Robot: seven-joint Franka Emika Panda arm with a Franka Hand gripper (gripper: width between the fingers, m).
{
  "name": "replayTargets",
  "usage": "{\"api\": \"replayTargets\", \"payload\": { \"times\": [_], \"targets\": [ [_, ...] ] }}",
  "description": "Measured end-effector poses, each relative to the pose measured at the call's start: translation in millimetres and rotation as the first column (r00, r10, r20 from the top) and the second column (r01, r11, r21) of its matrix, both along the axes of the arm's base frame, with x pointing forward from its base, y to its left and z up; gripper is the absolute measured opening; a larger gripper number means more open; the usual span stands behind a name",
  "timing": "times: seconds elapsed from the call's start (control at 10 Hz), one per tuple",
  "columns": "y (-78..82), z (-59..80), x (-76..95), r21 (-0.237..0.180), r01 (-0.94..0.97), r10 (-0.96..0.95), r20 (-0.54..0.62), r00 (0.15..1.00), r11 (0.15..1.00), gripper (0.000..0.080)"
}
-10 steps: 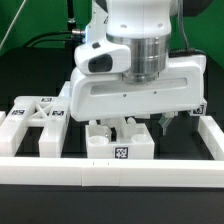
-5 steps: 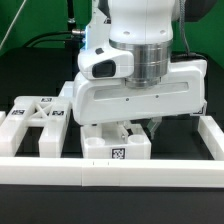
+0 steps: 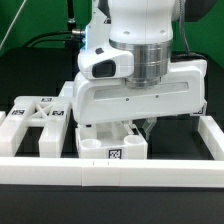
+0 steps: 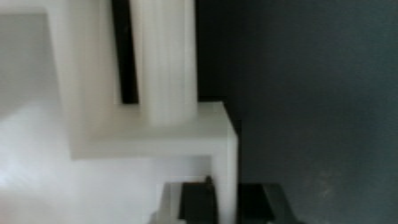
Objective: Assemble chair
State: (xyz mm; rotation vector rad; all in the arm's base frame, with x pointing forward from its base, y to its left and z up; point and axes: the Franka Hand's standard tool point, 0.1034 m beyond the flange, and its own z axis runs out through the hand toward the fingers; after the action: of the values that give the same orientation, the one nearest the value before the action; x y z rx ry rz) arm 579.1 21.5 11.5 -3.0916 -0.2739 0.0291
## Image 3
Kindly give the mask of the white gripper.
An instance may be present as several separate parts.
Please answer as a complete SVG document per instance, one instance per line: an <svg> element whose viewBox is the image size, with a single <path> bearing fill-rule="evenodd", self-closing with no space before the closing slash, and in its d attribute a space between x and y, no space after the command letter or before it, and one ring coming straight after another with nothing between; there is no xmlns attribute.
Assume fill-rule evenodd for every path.
<svg viewBox="0 0 224 224"><path fill-rule="evenodd" d="M74 81L73 116L78 124L128 121L147 118L146 138L155 118L199 112L204 105L206 63L171 63L161 82L146 89L128 88L123 79L88 80L78 73ZM125 122L129 135L137 127Z"/></svg>

